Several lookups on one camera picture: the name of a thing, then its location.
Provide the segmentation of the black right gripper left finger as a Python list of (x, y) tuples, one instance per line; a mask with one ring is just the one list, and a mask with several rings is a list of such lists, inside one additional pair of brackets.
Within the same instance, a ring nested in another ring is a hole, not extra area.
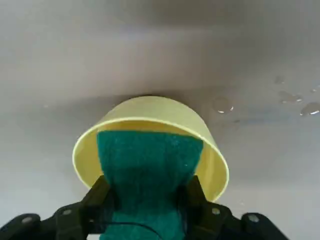
[(86, 240), (101, 234), (115, 210), (115, 194), (101, 175), (84, 198), (60, 207), (44, 220), (36, 213), (18, 215), (0, 228), (2, 240)]

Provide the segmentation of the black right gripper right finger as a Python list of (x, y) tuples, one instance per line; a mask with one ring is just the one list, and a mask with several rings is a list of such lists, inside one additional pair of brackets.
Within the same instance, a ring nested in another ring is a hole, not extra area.
[(288, 237), (265, 215), (249, 212), (241, 218), (206, 199), (195, 175), (176, 194), (185, 240), (287, 240)]

